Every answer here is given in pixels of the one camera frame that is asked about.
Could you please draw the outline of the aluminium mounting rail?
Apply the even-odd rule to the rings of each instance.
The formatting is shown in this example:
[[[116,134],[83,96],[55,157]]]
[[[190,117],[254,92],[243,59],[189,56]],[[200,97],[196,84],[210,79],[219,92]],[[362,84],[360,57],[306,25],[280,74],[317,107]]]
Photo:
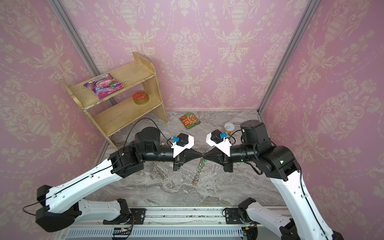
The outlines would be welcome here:
[[[75,219],[72,226],[112,226],[104,225],[103,220],[107,219],[107,213],[101,210],[91,210],[91,204],[86,204],[83,211],[84,216]],[[142,207],[145,208],[146,216],[143,225],[134,226],[218,226],[227,225],[222,212],[224,208],[238,208],[237,206],[211,206],[211,207]],[[267,224],[277,226],[286,225],[293,215],[286,206],[261,206],[259,203],[252,203],[246,210],[243,209],[250,223],[236,224],[238,226],[248,226],[252,224]]]

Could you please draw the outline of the wooden two-tier shelf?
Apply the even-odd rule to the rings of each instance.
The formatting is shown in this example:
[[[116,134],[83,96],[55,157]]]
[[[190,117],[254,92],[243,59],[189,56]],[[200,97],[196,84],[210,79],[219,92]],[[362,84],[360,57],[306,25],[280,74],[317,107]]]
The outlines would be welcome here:
[[[111,140],[111,136],[149,112],[154,112],[165,123],[168,122],[155,65],[138,52],[134,52],[133,56],[133,62],[110,71],[124,87],[103,99],[99,99],[93,91],[84,87],[87,81],[70,87],[60,79],[67,93],[115,150],[118,147]],[[144,91],[149,95],[146,104],[137,105],[133,97],[130,97],[95,116],[90,114],[89,109],[137,85],[143,85]]]

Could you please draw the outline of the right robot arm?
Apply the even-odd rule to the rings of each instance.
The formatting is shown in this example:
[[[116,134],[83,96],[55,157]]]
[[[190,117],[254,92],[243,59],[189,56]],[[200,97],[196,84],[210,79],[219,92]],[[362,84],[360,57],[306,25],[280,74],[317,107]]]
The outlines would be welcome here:
[[[274,146],[266,125],[258,120],[241,123],[243,142],[232,145],[229,136],[215,130],[206,136],[213,149],[204,158],[233,172],[234,163],[250,164],[258,175],[266,175],[275,185],[291,214],[280,216],[248,198],[238,206],[244,222],[256,222],[282,240],[341,240],[341,233],[332,230],[316,207],[302,175],[302,168],[293,152],[285,146]]]

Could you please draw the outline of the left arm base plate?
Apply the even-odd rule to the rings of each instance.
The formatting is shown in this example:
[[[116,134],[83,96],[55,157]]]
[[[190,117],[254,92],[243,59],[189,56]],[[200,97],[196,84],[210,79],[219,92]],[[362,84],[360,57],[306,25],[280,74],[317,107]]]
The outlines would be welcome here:
[[[130,209],[127,214],[121,214],[112,221],[103,220],[104,225],[143,225],[145,216],[145,208]]]

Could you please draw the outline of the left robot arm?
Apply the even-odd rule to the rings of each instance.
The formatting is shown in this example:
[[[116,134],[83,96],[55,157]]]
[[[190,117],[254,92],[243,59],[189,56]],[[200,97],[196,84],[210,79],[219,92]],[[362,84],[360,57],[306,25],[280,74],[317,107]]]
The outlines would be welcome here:
[[[101,220],[106,225],[133,224],[135,217],[127,201],[92,202],[85,198],[106,185],[120,181],[144,168],[145,162],[173,163],[174,171],[191,160],[203,157],[195,151],[194,137],[179,134],[171,146],[161,145],[161,132],[147,127],[135,134],[126,148],[110,155],[99,165],[60,186],[43,185],[37,190],[41,204],[35,216],[38,226],[48,233],[63,230],[80,221]]]

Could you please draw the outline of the red lid round tin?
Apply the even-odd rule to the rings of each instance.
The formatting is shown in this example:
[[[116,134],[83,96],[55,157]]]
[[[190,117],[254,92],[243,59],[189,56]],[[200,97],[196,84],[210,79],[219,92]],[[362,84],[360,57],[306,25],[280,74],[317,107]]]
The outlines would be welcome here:
[[[149,99],[149,94],[146,91],[137,91],[133,95],[133,100],[136,105],[145,105]]]

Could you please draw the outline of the green orange food packet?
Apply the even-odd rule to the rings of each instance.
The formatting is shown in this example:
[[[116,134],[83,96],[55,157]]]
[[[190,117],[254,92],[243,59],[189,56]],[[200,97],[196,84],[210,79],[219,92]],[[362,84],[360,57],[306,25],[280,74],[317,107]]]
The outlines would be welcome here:
[[[201,123],[198,117],[194,113],[186,113],[179,118],[186,129],[191,129]]]

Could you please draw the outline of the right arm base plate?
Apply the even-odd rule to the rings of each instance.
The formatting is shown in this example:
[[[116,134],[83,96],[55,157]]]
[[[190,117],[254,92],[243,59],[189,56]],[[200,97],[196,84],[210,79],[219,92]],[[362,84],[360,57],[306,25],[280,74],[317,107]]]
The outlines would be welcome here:
[[[239,208],[224,208],[222,212],[227,225],[248,224],[250,219],[246,212]]]

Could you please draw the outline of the purple snack bag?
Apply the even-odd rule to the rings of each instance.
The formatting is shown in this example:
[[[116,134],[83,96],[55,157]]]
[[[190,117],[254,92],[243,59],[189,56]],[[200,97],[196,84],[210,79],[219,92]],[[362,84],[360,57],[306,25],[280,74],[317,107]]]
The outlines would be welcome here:
[[[112,93],[121,90],[125,85],[117,81],[111,74],[104,74],[84,84],[84,87],[92,90],[99,99],[103,99]]]

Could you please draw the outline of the green key tag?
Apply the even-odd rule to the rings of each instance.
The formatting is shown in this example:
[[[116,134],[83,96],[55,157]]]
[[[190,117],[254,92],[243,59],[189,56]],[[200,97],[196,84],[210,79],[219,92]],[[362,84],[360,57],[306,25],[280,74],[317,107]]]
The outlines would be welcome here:
[[[199,165],[198,165],[198,169],[199,169],[199,170],[202,170],[202,169],[203,169],[203,167],[205,166],[205,162],[206,162],[205,159],[201,159],[201,160],[200,160]]]

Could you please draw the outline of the yellow can white lid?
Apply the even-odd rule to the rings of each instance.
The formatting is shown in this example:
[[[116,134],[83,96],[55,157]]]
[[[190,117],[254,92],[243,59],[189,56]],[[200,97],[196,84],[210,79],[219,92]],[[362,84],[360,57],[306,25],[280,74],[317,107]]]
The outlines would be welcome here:
[[[232,135],[236,130],[236,127],[233,123],[225,123],[224,124],[224,132],[227,135]]]

